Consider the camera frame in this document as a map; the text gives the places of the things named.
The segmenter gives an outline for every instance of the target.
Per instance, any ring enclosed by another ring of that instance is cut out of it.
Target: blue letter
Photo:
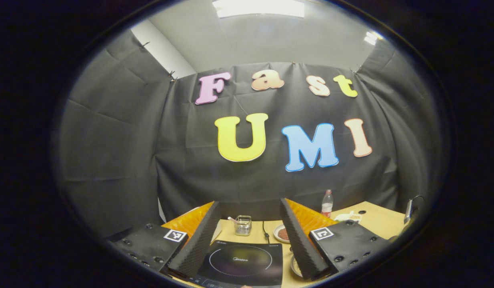
[[[288,138],[289,146],[289,164],[286,171],[295,172],[303,170],[304,164],[300,162],[300,153],[307,162],[307,166],[314,167],[318,153],[320,160],[318,166],[329,167],[339,163],[334,151],[334,142],[332,141],[332,131],[334,126],[328,123],[322,123],[316,126],[314,138],[311,141],[306,133],[298,125],[286,126],[282,129],[282,134]]]

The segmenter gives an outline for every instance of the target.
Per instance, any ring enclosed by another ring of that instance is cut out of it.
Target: wooden table
[[[354,211],[354,214],[358,214],[358,212],[362,210],[366,211],[366,213],[362,215],[360,224],[384,239],[389,239],[400,234],[400,232],[404,228],[404,214],[382,208],[366,201],[354,206],[350,206],[348,208],[333,211],[330,217],[331,219],[334,219],[337,215],[348,214],[350,213],[350,211]],[[264,237],[262,221],[252,222],[252,230],[249,236],[238,236],[234,234],[234,223],[232,221],[221,219],[220,224],[222,225],[222,231],[220,232],[216,240],[252,244],[267,243]],[[291,245],[288,243],[280,242],[274,237],[274,229],[281,224],[282,220],[265,221],[265,230],[270,235],[270,243],[282,243],[283,275],[281,288],[300,288],[317,282],[318,280],[305,281],[295,275],[291,270],[290,262],[291,257],[293,256],[293,253],[289,250]],[[180,279],[176,280],[192,287],[202,288],[201,286],[198,286],[194,283],[186,282]]]

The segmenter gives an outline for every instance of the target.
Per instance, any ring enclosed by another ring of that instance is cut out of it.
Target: fluorescent light
[[[366,32],[366,36],[370,39],[376,40],[376,35],[372,34],[371,32]]]
[[[219,18],[247,14],[277,14],[304,18],[304,4],[295,0],[217,0]]]
[[[375,31],[371,32],[371,34],[375,35],[379,40],[382,40],[383,39],[382,35],[378,34]]]
[[[368,42],[371,45],[375,45],[376,44],[376,40],[373,40],[373,38],[369,38],[368,36],[366,36],[364,38],[364,41]]]

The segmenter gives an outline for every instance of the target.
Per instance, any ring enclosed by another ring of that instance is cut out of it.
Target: black fabric
[[[279,89],[255,91],[250,87],[252,74],[273,69],[285,81]],[[224,91],[215,103],[196,106],[200,85],[198,78],[230,71]],[[344,75],[353,81],[359,96],[345,96],[332,79]],[[329,97],[319,97],[309,90],[306,76],[322,77]],[[177,80],[167,96],[157,142],[157,169],[163,210],[173,218],[192,207],[217,199],[223,204],[223,216],[246,214],[253,220],[279,219],[278,199],[290,198],[319,209],[324,191],[334,191],[334,209],[367,200],[395,209],[396,153],[393,135],[384,113],[373,97],[362,91],[363,84],[351,71],[325,66],[266,63],[234,66],[207,71]],[[266,149],[250,162],[230,162],[217,148],[220,117],[238,116],[236,140],[240,147],[252,143],[252,128],[246,115],[266,113]],[[344,121],[364,120],[364,132],[373,153],[353,155],[354,144]],[[309,137],[321,123],[334,125],[336,166],[305,167],[287,172],[288,142],[281,133],[285,126],[300,125]]]
[[[433,198],[450,158],[446,112],[437,101],[443,95],[428,82],[433,75],[422,71],[389,42],[377,41],[356,73],[363,92],[379,104],[392,134],[399,184],[395,209],[402,213],[416,195],[426,201]]]
[[[158,224],[151,165],[170,78],[131,31],[89,62],[64,108],[62,189],[101,237]]]
[[[164,213],[172,219],[212,200],[222,203],[222,217],[252,215],[253,220],[279,219],[278,199],[287,197],[319,210],[326,189],[333,190],[334,210],[362,201],[403,212],[406,201],[437,186],[442,149],[436,115],[437,93],[417,69],[390,44],[378,41],[360,71],[333,67],[261,63],[225,67],[177,80],[166,98],[156,144],[159,195]],[[278,71],[283,87],[255,91],[252,74]],[[212,104],[195,105],[202,76],[229,71],[232,78]],[[358,92],[345,96],[332,79],[344,75]],[[306,76],[322,77],[331,90],[319,97],[309,90]],[[245,117],[266,113],[266,149],[250,162],[230,162],[217,148],[214,121],[237,116],[238,146],[252,143]],[[373,152],[357,158],[344,121],[360,118]],[[334,126],[333,141],[339,164],[327,168],[305,166],[287,172],[288,141],[285,126],[299,125],[311,138],[316,126]]]

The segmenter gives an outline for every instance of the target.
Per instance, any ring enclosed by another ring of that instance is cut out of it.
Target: pink letter
[[[215,102],[218,97],[213,95],[213,90],[220,93],[224,89],[224,81],[222,79],[229,80],[230,78],[231,73],[229,72],[199,78],[199,81],[201,81],[201,92],[199,93],[199,98],[195,100],[195,104]]]

